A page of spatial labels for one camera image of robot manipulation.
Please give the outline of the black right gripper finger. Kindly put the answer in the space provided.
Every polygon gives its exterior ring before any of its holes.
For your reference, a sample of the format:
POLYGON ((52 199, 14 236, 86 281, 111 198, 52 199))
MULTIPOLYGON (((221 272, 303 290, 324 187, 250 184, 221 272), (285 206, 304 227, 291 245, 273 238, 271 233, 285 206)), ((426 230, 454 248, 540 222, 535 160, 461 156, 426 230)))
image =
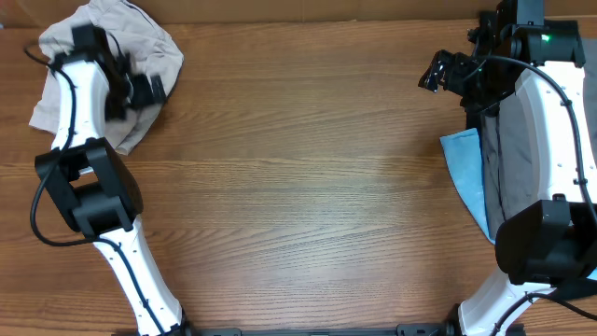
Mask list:
POLYGON ((454 65, 454 55, 445 49, 439 50, 431 62, 432 70, 449 70, 454 65))
POLYGON ((441 68, 429 67, 419 79, 418 87, 437 92, 442 76, 443 70, 441 68))

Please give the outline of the beige shorts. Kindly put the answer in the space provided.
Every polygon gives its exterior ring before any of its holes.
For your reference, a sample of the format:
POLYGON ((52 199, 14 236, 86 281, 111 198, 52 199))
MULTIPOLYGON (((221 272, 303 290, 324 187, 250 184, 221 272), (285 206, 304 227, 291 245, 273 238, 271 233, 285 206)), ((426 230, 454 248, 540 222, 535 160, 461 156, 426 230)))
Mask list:
MULTIPOLYGON (((116 39, 108 43, 113 52, 132 56, 132 70, 147 77, 160 76, 166 94, 171 94, 180 74, 184 55, 172 37, 137 5, 126 0, 91 0, 70 17, 50 25, 39 37, 41 51, 52 58, 68 50, 71 28, 92 23, 116 39)), ((161 105, 129 109, 124 119, 106 123, 106 138, 117 153, 128 155, 147 134, 162 109, 161 105)))

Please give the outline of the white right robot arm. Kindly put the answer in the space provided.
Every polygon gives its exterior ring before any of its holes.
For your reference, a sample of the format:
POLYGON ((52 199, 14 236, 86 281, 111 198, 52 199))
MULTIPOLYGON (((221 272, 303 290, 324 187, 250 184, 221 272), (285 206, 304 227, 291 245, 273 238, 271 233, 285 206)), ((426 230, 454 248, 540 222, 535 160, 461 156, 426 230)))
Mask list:
POLYGON ((534 196, 495 235, 496 271, 434 335, 520 335, 536 300, 564 307, 593 296, 596 172, 581 89, 584 49, 575 21, 549 21, 540 1, 503 1, 468 35, 471 55, 438 51, 420 79, 459 95, 468 116, 522 106, 534 196))

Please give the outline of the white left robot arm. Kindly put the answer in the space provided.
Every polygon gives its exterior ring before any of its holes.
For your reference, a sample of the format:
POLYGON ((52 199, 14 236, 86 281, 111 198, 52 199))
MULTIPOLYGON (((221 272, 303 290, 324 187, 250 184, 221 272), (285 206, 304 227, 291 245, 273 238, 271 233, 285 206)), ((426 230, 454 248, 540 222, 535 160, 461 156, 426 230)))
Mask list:
POLYGON ((30 211, 34 235, 42 193, 68 227, 106 259, 135 314, 139 335, 189 335, 192 327, 163 280, 143 232, 141 191, 105 137, 105 124, 127 109, 162 104, 160 77, 132 71, 131 56, 112 51, 114 37, 86 23, 73 27, 67 49, 46 64, 60 87, 59 129, 50 152, 35 158, 40 184, 30 211))

